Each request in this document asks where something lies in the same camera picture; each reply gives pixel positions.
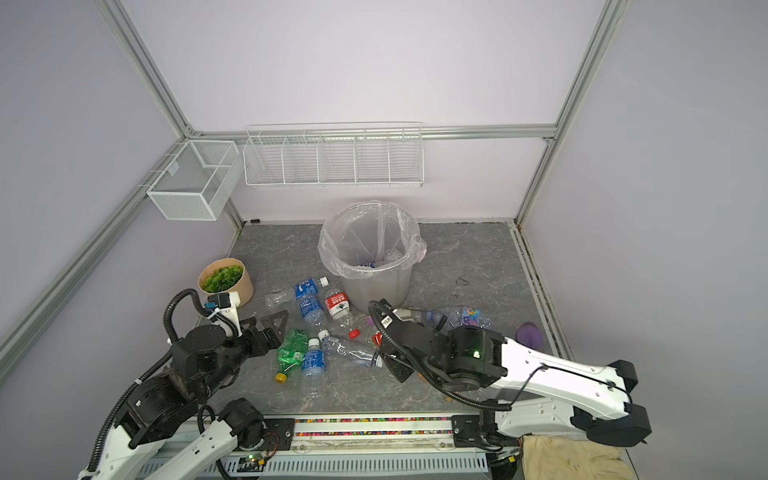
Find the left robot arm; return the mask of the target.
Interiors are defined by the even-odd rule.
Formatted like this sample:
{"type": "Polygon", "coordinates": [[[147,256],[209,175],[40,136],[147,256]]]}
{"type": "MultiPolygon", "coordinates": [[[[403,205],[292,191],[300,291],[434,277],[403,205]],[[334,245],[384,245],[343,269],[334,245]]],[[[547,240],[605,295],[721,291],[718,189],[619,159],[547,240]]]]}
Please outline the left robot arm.
{"type": "MultiPolygon", "coordinates": [[[[82,479],[133,479],[190,418],[211,413],[209,399],[237,379],[243,363],[278,349],[286,310],[258,319],[227,317],[233,300],[202,303],[194,289],[177,293],[163,314],[169,351],[140,375],[102,425],[82,479]]],[[[236,449],[264,444],[264,417],[244,398],[229,402],[182,452],[154,472],[157,479],[193,479],[236,449]]]]}

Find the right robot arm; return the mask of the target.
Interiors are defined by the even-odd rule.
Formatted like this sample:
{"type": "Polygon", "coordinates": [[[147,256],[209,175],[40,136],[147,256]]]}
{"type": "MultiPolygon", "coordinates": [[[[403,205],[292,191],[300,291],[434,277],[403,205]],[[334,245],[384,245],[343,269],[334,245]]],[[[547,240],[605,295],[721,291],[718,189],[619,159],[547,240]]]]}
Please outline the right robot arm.
{"type": "Polygon", "coordinates": [[[647,410],[634,402],[634,365],[606,366],[554,357],[476,326],[435,331],[407,321],[386,300],[368,312],[390,373],[420,375],[444,396],[480,410],[478,435],[497,448],[526,435],[582,433],[595,443],[633,447],[651,434],[647,410]]]}

